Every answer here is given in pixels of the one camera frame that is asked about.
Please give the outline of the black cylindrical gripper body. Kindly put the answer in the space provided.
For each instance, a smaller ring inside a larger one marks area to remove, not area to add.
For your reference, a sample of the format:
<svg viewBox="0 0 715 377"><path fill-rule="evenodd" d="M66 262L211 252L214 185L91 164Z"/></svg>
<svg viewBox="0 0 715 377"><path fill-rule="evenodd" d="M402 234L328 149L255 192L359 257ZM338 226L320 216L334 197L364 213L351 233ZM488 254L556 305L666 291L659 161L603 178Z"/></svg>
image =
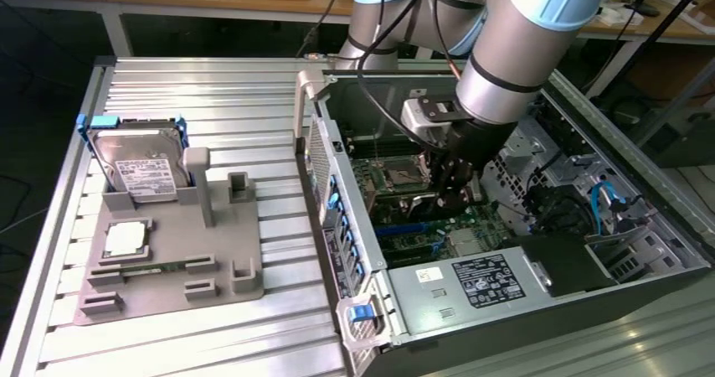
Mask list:
<svg viewBox="0 0 715 377"><path fill-rule="evenodd" d="M446 147L451 156L466 161L475 171L496 157L512 135L516 122L491 124L476 119L455 121L446 134Z"/></svg>

